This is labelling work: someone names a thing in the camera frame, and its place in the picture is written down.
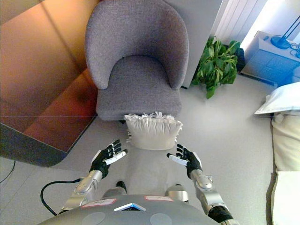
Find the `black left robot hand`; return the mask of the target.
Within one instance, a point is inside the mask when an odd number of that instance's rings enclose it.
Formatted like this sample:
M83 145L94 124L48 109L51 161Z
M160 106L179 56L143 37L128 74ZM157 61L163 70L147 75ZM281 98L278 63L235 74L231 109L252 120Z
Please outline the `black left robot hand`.
M108 175L110 164L117 162L126 154L128 154L128 150L122 150L120 139L118 139L96 153L91 162L90 172L99 170L104 179Z

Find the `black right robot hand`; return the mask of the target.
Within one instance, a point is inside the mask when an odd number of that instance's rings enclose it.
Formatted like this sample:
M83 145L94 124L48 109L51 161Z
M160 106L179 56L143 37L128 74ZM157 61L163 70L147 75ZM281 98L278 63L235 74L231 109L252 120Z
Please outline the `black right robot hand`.
M177 144L177 153L173 155L171 153L167 153L167 157L180 165L183 165L187 169L187 176L191 178L191 172L193 170L201 170L202 171L202 163L199 159L198 155L195 152L189 151L185 146L181 144Z

